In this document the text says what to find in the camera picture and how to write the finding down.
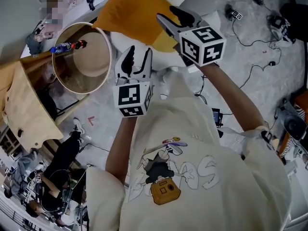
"white t-shirt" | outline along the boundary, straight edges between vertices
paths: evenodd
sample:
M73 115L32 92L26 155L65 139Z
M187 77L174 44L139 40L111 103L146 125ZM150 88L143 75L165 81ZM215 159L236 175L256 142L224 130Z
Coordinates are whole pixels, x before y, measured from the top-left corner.
M87 171L90 230L280 230L291 189L282 162L262 138L245 156L219 145L213 113L195 97L153 102L140 117L130 187Z

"white cube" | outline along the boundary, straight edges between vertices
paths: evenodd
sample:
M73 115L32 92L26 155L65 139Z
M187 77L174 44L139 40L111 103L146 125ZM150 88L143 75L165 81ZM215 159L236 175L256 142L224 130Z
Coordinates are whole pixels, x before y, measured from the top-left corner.
M203 26L180 33L181 53L199 66L222 59L226 39L211 26Z
M147 113L153 96L150 81L113 87L115 107L123 117L143 116Z

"round basket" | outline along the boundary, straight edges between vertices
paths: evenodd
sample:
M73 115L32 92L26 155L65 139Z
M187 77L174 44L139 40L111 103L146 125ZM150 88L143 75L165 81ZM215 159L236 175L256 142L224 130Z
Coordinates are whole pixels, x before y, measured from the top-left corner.
M59 35L55 45L85 40L87 46L63 54L52 54L52 65L60 83L78 94L94 92L107 80L112 64L108 37L91 23L78 22Z

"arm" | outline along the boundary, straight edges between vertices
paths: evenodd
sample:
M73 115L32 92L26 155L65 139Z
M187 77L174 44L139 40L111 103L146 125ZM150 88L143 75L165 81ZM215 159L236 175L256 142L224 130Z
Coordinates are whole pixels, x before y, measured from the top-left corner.
M105 170L123 184L127 175L129 152L136 121L136 117L122 119L106 161Z
M221 94L244 131L265 125L254 103L216 64L199 69Z
M40 177L42 181L49 187L50 191L48 193L51 194L53 197L57 198L60 193L60 190L43 174L41 174Z

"yellow cushion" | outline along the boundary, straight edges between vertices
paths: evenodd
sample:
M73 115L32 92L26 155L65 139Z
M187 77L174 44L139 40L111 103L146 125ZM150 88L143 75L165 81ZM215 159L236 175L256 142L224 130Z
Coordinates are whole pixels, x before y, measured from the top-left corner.
M167 35L156 20L156 14L178 22L166 0L109 0L94 23L106 31L119 32L153 46L157 51L173 52L177 42Z

